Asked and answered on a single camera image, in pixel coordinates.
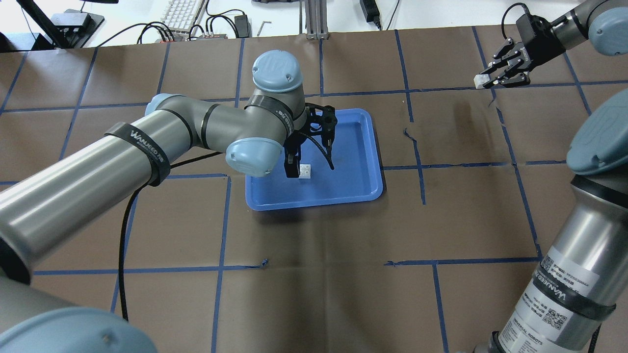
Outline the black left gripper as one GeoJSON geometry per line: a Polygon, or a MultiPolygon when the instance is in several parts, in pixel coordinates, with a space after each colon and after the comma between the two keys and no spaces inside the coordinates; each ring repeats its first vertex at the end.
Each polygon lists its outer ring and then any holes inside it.
{"type": "Polygon", "coordinates": [[[285,141],[285,174],[287,178],[300,177],[301,145],[307,141],[305,132],[296,130],[285,141]]]}

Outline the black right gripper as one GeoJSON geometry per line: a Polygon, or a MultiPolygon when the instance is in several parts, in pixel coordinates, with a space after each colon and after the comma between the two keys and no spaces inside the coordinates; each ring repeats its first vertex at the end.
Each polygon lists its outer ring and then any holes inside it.
{"type": "Polygon", "coordinates": [[[496,85],[514,88],[529,85],[531,79],[527,67],[538,67],[561,56],[567,50],[553,33],[552,26],[545,18],[534,14],[523,14],[516,20],[521,41],[507,39],[493,54],[488,67],[484,70],[484,89],[496,85]],[[498,76],[490,74],[499,68],[506,68],[498,76]]]}

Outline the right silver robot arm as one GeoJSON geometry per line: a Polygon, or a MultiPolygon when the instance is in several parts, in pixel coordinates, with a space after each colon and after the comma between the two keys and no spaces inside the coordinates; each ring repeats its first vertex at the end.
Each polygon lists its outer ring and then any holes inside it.
{"type": "MultiPolygon", "coordinates": [[[[520,40],[504,37],[474,77],[477,89],[528,85],[531,70],[588,41],[606,56],[627,53],[625,0],[586,0],[552,22],[523,8],[520,40]]],[[[567,153],[575,206],[507,324],[474,352],[594,352],[627,287],[627,102],[626,90],[615,94],[575,134],[567,153]]]]}

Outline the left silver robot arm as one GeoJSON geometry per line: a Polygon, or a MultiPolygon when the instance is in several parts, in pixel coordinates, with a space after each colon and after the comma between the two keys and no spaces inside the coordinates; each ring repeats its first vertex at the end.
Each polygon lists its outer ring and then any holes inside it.
{"type": "Polygon", "coordinates": [[[88,147],[1,193],[1,351],[155,353],[127,320],[31,286],[33,268],[97,217],[144,187],[163,183],[193,147],[221,152],[229,167],[269,175],[304,127],[296,57],[269,50],[254,60],[255,90],[242,109],[158,94],[144,118],[117,123],[88,147]]]}

